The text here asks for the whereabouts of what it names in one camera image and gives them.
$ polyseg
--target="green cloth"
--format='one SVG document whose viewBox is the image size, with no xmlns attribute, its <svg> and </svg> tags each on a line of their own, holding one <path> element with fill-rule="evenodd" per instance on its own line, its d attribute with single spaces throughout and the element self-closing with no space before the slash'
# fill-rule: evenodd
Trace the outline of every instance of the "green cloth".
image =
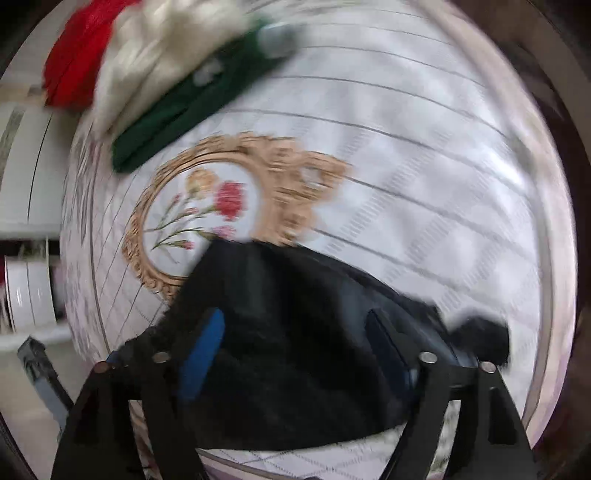
<svg viewBox="0 0 591 480">
<path fill-rule="evenodd" d="M 130 172 L 234 100 L 257 78 L 283 59 L 266 58 L 257 33 L 266 24 L 224 46 L 214 57 L 223 70 L 210 83 L 196 86 L 193 73 L 169 90 L 113 143 L 113 169 Z"/>
</svg>

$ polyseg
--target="red fabric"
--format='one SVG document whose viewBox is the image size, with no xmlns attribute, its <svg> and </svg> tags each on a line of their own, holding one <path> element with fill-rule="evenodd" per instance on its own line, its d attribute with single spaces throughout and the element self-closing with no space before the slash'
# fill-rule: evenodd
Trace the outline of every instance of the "red fabric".
<svg viewBox="0 0 591 480">
<path fill-rule="evenodd" d="M 70 17 L 45 63 L 47 105 L 84 109 L 92 104 L 111 25 L 125 7 L 138 2 L 93 0 Z"/>
</svg>

